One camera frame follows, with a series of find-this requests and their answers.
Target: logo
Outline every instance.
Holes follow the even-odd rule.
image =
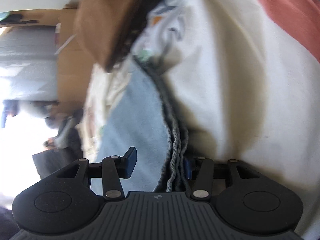
[[[153,196],[154,198],[156,198],[157,200],[159,200],[159,199],[161,199],[162,198],[162,196],[161,195],[155,195],[155,196]]]

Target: ribbed rubber surface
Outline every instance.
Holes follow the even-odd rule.
[[[109,202],[84,228],[62,236],[40,236],[21,230],[12,240],[245,240],[259,239],[222,223],[207,203],[184,193],[131,192]],[[264,236],[263,240],[301,240],[293,232]]]

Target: person in background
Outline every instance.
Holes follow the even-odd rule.
[[[1,128],[5,128],[8,115],[15,117],[20,112],[26,112],[35,118],[43,118],[50,129],[59,127],[56,118],[52,116],[52,109],[58,105],[57,101],[4,100],[3,105]]]
[[[70,146],[74,146],[74,142],[79,141],[79,134],[75,126],[81,121],[83,115],[83,109],[79,109],[73,113],[73,115],[65,117],[59,125],[58,134],[56,137],[48,138],[43,143],[43,146],[47,149],[65,149]],[[73,151],[80,151],[81,145],[76,143]]]

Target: cardboard box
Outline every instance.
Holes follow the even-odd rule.
[[[76,9],[62,9],[59,17],[61,29],[59,46],[74,34]],[[59,53],[57,85],[59,111],[71,114],[85,102],[93,59],[80,48],[76,37]]]

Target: round circular pad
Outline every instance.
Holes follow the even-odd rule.
[[[243,197],[242,201],[246,207],[258,212],[269,212],[280,205],[280,199],[266,191],[250,192]]]
[[[49,179],[24,190],[13,201],[18,226],[38,234],[64,234],[89,223],[99,209],[95,193],[75,179]]]
[[[59,212],[70,206],[72,198],[64,192],[51,191],[41,194],[35,200],[37,209],[43,212]]]
[[[215,208],[229,225],[259,235],[293,229],[303,211],[294,192],[270,179],[237,180],[217,196]]]

